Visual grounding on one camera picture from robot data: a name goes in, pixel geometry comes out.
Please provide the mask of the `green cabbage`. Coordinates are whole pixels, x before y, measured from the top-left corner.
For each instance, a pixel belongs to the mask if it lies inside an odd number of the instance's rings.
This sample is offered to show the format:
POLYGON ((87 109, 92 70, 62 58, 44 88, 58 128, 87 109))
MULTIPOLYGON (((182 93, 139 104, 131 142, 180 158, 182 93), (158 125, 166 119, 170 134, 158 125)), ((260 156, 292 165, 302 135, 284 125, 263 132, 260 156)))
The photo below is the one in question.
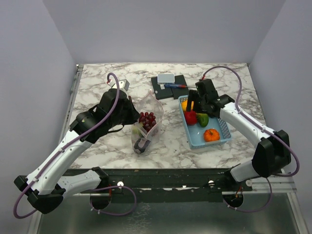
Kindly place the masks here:
POLYGON ((132 128, 132 134, 138 135, 139 137, 142 137, 142 133, 141 133, 140 129, 135 127, 135 126, 132 128))

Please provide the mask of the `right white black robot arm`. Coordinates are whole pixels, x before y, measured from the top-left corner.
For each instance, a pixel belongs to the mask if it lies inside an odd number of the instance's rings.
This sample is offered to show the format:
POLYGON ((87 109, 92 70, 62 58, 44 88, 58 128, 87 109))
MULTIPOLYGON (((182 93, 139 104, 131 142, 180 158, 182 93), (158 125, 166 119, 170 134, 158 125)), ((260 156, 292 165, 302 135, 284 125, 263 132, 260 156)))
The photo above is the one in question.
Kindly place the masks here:
POLYGON ((251 178, 268 178, 277 174, 291 162, 289 136, 275 131, 239 108, 229 95, 219 95, 211 79, 195 84, 188 94, 187 110, 208 114, 221 119, 238 130, 254 147, 253 158, 229 169, 224 175, 224 185, 234 191, 242 181, 251 178))

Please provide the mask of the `purple grape bunch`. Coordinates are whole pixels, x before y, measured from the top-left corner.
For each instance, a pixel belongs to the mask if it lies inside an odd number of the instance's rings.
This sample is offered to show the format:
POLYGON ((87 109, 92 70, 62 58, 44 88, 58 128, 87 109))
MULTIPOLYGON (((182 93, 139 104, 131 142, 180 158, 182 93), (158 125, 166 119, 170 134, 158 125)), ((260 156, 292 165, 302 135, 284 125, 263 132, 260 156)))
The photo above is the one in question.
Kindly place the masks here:
POLYGON ((146 132, 149 132, 156 125, 156 116, 154 112, 140 112, 138 122, 146 132))

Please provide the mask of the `blue plastic basket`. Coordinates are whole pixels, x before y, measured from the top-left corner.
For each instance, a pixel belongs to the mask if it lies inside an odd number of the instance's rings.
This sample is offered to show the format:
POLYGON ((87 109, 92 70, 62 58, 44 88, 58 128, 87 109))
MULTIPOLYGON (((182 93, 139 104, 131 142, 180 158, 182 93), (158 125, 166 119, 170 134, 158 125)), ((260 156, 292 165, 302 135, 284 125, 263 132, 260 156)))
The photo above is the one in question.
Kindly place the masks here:
POLYGON ((186 101, 187 98, 188 98, 187 95, 180 96, 178 98, 178 101, 179 101, 179 111, 181 114, 182 123, 185 129, 185 133, 186 133, 186 137, 187 137, 187 141, 190 146, 190 149, 197 149, 197 148, 203 148, 203 147, 212 146, 212 145, 224 144, 232 139, 232 134, 231 134, 231 131, 227 122, 221 119, 215 118, 215 117, 209 118, 209 122, 206 127, 201 127, 198 123, 193 126, 188 125, 186 123, 184 113, 182 110, 182 102, 186 101), (206 142, 203 136, 204 136, 205 131, 208 129, 216 129, 219 132, 220 140, 206 142))

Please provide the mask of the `clear pink zip top bag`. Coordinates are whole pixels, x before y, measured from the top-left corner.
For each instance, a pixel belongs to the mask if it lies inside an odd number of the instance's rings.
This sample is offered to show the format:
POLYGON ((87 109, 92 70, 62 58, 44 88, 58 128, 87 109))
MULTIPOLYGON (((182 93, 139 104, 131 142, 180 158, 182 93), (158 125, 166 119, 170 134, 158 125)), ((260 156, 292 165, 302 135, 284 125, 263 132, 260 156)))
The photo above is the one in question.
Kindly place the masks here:
POLYGON ((164 111, 152 91, 138 101, 135 108, 139 118, 132 125, 132 148, 136 154, 143 155, 160 140, 164 111))

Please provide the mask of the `yellow bell pepper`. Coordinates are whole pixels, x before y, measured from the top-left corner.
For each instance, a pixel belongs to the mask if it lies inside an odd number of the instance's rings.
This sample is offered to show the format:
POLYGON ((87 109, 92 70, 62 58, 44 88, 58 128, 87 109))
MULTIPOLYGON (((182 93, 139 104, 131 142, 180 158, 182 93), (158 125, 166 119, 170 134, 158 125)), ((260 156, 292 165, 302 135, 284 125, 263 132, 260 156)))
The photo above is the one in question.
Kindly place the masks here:
MULTIPOLYGON (((184 112, 187 111, 187 104, 188 104, 187 100, 181 102, 182 111, 184 111, 184 112)), ((193 107, 194 107, 194 102, 192 101, 192 103, 191 103, 191 111, 193 110, 193 107)))

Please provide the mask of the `purple eggplant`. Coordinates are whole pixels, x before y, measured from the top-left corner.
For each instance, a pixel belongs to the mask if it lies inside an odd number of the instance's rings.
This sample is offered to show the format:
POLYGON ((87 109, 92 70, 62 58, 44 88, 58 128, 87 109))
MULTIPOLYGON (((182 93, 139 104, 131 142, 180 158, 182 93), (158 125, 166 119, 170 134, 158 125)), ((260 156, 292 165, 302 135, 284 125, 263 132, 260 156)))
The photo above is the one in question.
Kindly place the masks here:
POLYGON ((144 153, 150 143, 151 141, 146 138, 143 138, 143 137, 139 138, 133 146, 134 152, 137 154, 144 153))

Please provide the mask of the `red apple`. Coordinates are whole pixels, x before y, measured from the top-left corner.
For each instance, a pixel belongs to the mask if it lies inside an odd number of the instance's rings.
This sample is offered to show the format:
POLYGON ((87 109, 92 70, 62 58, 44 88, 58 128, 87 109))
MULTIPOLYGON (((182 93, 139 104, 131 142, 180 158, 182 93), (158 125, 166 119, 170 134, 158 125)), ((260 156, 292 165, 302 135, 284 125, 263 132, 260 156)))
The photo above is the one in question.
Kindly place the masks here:
POLYGON ((197 123, 196 112, 193 110, 184 112, 184 117, 187 125, 193 126, 197 123))

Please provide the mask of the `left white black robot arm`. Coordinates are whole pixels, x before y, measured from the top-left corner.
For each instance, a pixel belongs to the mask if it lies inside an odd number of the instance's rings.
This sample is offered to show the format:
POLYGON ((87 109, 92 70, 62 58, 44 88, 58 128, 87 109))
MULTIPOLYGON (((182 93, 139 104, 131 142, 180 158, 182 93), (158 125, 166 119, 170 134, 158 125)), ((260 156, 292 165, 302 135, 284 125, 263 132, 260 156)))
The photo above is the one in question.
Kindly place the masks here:
POLYGON ((28 202, 42 214, 55 210, 64 198, 87 190, 103 192, 109 176, 94 167, 80 175, 64 177, 72 163, 101 137, 114 133, 113 127, 134 124, 140 114, 125 91, 111 88, 99 104, 77 115, 58 147, 29 175, 20 175, 14 184, 28 202))

